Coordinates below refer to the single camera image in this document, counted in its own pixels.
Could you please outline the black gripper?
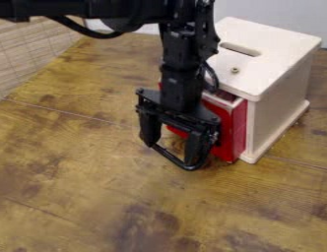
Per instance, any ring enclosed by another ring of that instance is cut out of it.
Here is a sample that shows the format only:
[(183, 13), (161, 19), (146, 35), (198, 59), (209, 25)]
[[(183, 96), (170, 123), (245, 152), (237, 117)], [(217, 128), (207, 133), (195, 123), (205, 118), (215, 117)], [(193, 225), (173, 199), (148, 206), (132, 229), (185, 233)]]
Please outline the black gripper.
[(158, 90), (138, 89), (135, 111), (139, 120), (139, 138), (151, 148), (161, 138), (163, 124), (189, 135), (185, 145), (185, 165), (201, 166), (209, 154), (210, 134), (219, 130), (218, 117), (201, 102), (202, 91), (209, 87), (205, 68), (174, 69), (161, 66)]

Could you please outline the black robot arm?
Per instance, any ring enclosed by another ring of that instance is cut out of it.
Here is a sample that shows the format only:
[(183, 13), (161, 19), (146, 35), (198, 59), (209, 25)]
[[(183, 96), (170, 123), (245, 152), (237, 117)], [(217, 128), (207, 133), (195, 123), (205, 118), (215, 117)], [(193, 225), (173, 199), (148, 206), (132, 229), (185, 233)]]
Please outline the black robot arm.
[(202, 92), (218, 88), (206, 60), (217, 53), (214, 0), (0, 0), (0, 19), (43, 16), (71, 30), (111, 39), (147, 24), (163, 46), (159, 89), (139, 89), (135, 111), (144, 145), (185, 170), (205, 164), (218, 141), (221, 119), (202, 105)]

